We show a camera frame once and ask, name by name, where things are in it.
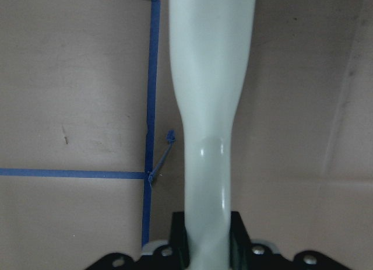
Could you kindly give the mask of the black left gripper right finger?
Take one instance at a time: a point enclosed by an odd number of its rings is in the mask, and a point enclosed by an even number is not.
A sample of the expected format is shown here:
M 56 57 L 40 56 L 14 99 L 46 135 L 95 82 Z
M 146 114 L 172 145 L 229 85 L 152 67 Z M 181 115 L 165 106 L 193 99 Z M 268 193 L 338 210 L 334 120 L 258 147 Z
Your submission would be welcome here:
M 239 212 L 231 212 L 230 267 L 235 270 L 248 269 L 251 240 Z

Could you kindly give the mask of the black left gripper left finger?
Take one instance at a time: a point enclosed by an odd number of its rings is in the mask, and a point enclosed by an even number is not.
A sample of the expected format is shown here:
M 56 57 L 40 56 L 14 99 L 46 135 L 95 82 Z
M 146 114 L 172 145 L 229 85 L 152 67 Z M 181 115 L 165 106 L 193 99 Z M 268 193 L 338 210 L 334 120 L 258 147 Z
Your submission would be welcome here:
M 169 244 L 176 251 L 181 269 L 189 267 L 189 245 L 184 212 L 173 212 Z

